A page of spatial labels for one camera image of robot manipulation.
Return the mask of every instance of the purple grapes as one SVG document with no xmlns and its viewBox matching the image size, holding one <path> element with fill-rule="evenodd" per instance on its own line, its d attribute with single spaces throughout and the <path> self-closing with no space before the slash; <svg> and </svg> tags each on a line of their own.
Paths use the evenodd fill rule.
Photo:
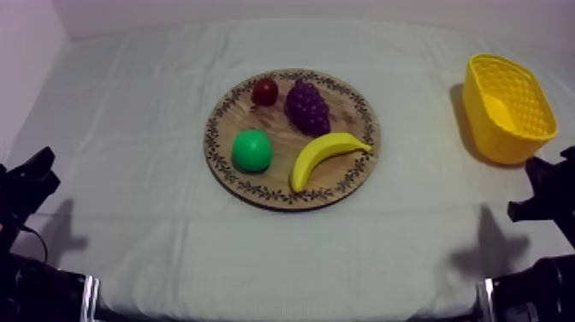
<svg viewBox="0 0 575 322">
<path fill-rule="evenodd" d="M 329 107 L 310 83 L 297 80 L 286 98 L 287 118 L 304 134 L 320 136 L 329 133 Z"/>
</svg>

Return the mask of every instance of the white wall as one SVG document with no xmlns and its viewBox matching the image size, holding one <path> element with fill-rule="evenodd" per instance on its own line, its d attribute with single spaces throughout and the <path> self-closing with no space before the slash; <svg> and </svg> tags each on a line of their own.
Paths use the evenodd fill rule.
<svg viewBox="0 0 575 322">
<path fill-rule="evenodd" d="M 340 17 L 500 34 L 575 51 L 573 0 L 54 0 L 70 34 L 223 19 Z"/>
<path fill-rule="evenodd" d="M 50 1 L 0 0 L 0 161 L 67 41 Z"/>
</svg>

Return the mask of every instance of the yellow basket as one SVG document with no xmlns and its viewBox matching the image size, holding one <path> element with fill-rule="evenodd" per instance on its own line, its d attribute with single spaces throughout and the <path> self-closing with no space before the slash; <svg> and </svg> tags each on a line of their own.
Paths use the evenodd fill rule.
<svg viewBox="0 0 575 322">
<path fill-rule="evenodd" d="M 495 55 L 472 56 L 463 101 L 480 153 L 499 164 L 519 164 L 559 132 L 535 76 Z"/>
</svg>

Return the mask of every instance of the white fabric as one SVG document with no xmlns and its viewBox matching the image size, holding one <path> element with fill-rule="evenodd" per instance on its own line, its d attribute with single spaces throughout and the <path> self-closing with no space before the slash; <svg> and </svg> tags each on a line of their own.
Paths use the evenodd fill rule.
<svg viewBox="0 0 575 322">
<path fill-rule="evenodd" d="M 73 44 L 9 164 L 42 146 L 56 151 L 62 186 L 42 213 L 61 215 L 33 220 L 51 263 L 101 277 L 104 304 L 119 312 L 258 320 L 463 312 L 485 275 L 572 251 L 552 223 L 510 222 L 507 202 L 531 196 L 521 168 L 484 164 L 464 147 L 457 85 L 478 52 L 537 74 L 560 122 L 560 137 L 539 154 L 559 161 L 575 144 L 571 54 L 430 27 L 263 20 Z M 202 151 L 205 121 L 227 90 L 290 67 L 357 88 L 382 130 L 365 185 L 302 215 L 237 200 Z"/>
</svg>

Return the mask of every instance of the wrinkled cloth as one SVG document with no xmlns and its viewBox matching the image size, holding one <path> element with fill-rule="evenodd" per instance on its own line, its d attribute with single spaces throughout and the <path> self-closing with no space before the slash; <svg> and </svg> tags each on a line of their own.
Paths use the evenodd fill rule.
<svg viewBox="0 0 575 322">
<path fill-rule="evenodd" d="M 554 224 L 512 224 L 531 186 L 470 144 L 470 55 L 523 63 L 575 144 L 575 58 L 509 39 L 369 21 L 160 27 L 73 43 L 9 156 L 56 152 L 62 186 L 31 218 L 50 263 L 102 279 L 119 313 L 174 319 L 406 319 L 465 312 L 474 284 L 572 248 Z M 338 77 L 370 102 L 382 151 L 335 205 L 279 215 L 236 199 L 203 154 L 205 122 L 237 83 L 272 69 Z M 39 254 L 33 237 L 15 246 Z"/>
</svg>

